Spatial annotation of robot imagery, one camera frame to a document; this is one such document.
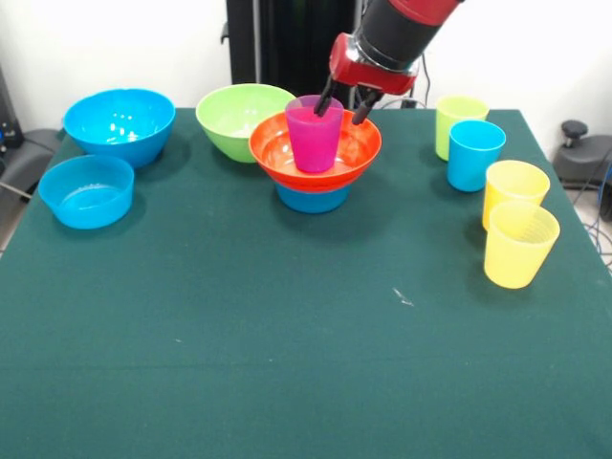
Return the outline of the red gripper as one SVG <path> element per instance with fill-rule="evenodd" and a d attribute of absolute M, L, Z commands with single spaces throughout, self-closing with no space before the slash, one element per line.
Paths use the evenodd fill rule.
<path fill-rule="evenodd" d="M 336 38 L 330 58 L 329 77 L 314 107 L 314 114 L 323 118 L 334 106 L 334 95 L 338 83 L 346 86 L 361 86 L 355 96 L 359 102 L 352 123 L 362 124 L 383 94 L 400 96 L 414 85 L 419 74 L 419 63 L 413 63 L 407 70 L 391 71 L 369 59 L 350 33 L 340 33 Z"/>

